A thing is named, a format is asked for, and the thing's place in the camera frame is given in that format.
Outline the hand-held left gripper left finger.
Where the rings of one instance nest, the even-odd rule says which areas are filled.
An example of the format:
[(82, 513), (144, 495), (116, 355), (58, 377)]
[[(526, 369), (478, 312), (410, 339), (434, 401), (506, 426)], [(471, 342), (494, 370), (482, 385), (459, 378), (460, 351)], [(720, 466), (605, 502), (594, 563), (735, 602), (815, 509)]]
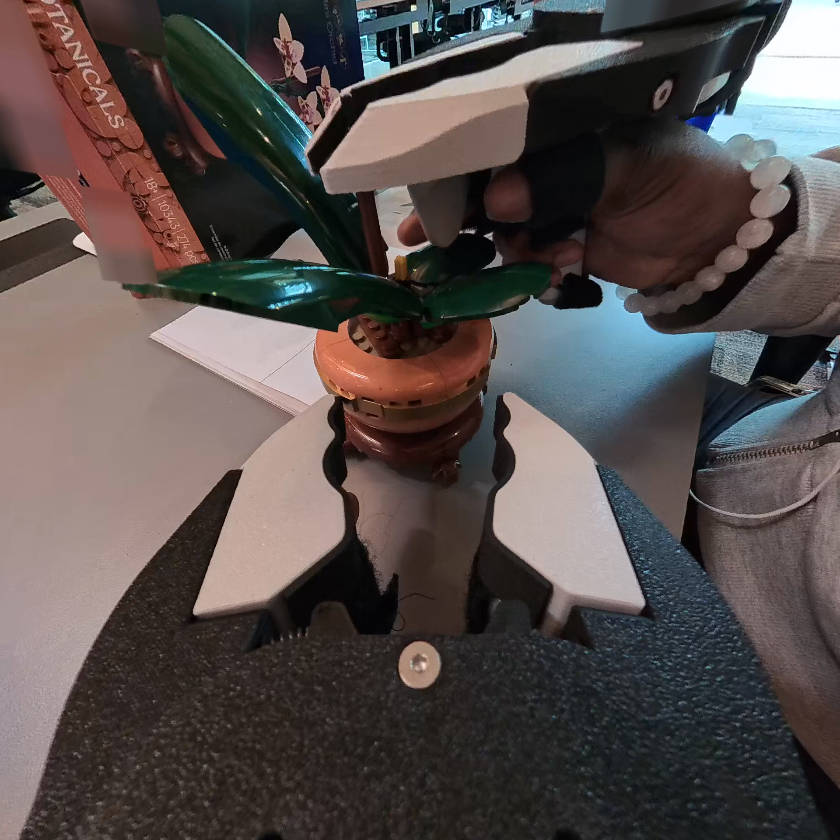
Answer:
[(198, 592), (196, 619), (256, 613), (246, 649), (305, 635), (386, 635), (398, 577), (381, 590), (361, 541), (343, 407), (324, 397), (247, 460)]

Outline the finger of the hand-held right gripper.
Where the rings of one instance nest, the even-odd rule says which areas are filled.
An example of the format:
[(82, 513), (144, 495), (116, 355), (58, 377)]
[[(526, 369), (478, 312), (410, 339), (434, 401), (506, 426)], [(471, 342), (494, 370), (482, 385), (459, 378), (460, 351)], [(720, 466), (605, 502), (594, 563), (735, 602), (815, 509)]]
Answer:
[(631, 39), (548, 45), (479, 72), (368, 104), (339, 132), (342, 101), (310, 138), (308, 163), (330, 194), (432, 182), (514, 162), (524, 151), (529, 89), (639, 48)]
[(455, 46), (431, 50), (375, 79), (345, 88), (341, 96), (384, 99), (423, 90), (440, 81), (497, 67), (525, 51), (529, 41), (525, 32), (516, 29), (472, 41), (462, 38)]

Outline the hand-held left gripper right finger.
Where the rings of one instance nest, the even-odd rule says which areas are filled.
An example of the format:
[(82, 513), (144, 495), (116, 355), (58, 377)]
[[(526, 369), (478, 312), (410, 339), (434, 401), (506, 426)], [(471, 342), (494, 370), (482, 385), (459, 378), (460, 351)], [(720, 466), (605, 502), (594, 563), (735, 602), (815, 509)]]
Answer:
[(465, 606), (468, 633), (572, 632), (573, 612), (646, 600), (593, 457), (519, 396), (500, 395), (492, 473)]

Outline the brown toy brick stem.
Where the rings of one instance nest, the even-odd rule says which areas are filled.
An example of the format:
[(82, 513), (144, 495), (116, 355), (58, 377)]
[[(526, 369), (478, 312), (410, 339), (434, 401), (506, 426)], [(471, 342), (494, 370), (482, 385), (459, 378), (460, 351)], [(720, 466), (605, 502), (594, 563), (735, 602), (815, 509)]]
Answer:
[(371, 263), (371, 271), (379, 277), (388, 277), (390, 271), (386, 255), (387, 245), (382, 236), (375, 194), (373, 192), (357, 192), (356, 199), (360, 209), (364, 241)]

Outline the white instruction booklet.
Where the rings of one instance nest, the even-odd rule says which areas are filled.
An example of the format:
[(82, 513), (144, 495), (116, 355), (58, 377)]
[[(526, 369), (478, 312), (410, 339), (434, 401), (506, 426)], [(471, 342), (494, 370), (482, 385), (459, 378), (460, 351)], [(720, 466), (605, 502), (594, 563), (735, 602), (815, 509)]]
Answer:
[(327, 394), (313, 361), (314, 329), (195, 308), (150, 338), (291, 415)]

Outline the toy brick potted plant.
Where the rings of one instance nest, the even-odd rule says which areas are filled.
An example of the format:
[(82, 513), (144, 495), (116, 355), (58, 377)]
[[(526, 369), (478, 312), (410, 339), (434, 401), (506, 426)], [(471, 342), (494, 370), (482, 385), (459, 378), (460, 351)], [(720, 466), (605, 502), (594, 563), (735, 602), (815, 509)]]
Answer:
[[(352, 99), (340, 96), (317, 128), (341, 102), (348, 104), (341, 107), (339, 126), (328, 129), (333, 144), (347, 130), (343, 118)], [(322, 184), (309, 163), (308, 168)], [(356, 192), (330, 194), (323, 184), (322, 189), (331, 196), (354, 196), (358, 205)], [(315, 229), (302, 229), (327, 261), (312, 239)], [(444, 245), (453, 242), (457, 230), (480, 237), (490, 270), (544, 269), (550, 287), (546, 265), (492, 267), (496, 247), (475, 227), (455, 224)], [(347, 447), (393, 467), (426, 469), (433, 480), (449, 486), (457, 479), (459, 451), (475, 435), (483, 414), (497, 347), (490, 320), (543, 293), (512, 310), (426, 310), (419, 288), (406, 278), (406, 267), (411, 254), (430, 245), (427, 234), (425, 247), (394, 258), (388, 277), (372, 273), (371, 263), (362, 270), (328, 261), (241, 259), (161, 270), (155, 282), (124, 283), (123, 288), (139, 297), (316, 329), (314, 365), (325, 390), (342, 402)]]

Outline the person's right hand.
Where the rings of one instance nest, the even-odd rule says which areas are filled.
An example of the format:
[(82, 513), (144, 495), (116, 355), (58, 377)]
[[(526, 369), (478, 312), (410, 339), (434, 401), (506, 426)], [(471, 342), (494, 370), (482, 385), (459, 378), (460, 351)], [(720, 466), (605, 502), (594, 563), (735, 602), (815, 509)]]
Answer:
[[(581, 210), (572, 192), (590, 160), (603, 163), (603, 185), (581, 244), (560, 236), (560, 221)], [(503, 262), (550, 266), (554, 287), (579, 262), (624, 287), (675, 287), (735, 243), (754, 194), (750, 174), (707, 134), (645, 120), (500, 168), (468, 200), (462, 227), (496, 224)]]

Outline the person's dark pants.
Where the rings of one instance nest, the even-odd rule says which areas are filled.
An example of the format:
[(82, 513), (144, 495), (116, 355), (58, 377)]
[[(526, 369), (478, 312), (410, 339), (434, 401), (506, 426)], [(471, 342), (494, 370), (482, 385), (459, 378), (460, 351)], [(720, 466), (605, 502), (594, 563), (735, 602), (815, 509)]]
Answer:
[(730, 448), (799, 444), (820, 423), (823, 393), (792, 396), (709, 374), (694, 469)]

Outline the person's grey hoodie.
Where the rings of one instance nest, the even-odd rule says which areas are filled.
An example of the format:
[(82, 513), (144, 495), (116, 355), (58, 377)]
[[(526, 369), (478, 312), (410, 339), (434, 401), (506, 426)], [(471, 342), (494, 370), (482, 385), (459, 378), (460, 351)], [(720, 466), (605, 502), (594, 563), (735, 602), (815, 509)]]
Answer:
[(799, 444), (730, 448), (697, 469), (695, 492), (741, 519), (700, 507), (700, 553), (770, 678), (805, 751), (839, 782), (838, 384), (823, 390), (823, 414)]

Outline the dark toy plant set box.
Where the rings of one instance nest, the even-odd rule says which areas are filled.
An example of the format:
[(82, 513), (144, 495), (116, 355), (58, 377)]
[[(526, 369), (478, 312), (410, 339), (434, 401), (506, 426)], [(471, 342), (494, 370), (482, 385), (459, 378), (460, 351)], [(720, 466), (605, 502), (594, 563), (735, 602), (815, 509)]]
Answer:
[(352, 2), (157, 2), (116, 44), (93, 2), (23, 2), (77, 168), (44, 180), (90, 231), (87, 188), (124, 193), (156, 268), (271, 256), (300, 228), (328, 262), (370, 267), (354, 196), (305, 149), (362, 78)]

